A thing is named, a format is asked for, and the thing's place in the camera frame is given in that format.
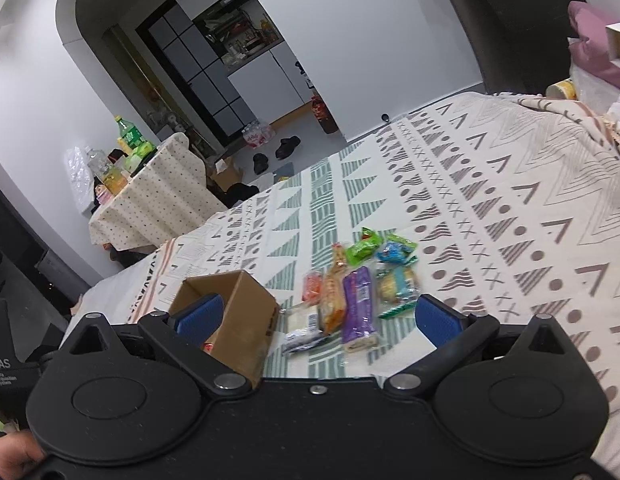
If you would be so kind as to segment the person's left hand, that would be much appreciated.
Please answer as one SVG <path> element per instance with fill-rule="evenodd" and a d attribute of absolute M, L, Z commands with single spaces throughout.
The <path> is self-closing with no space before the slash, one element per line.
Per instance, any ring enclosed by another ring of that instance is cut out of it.
<path fill-rule="evenodd" d="M 45 458 L 30 430 L 0 437 L 0 478 L 21 479 Z"/>

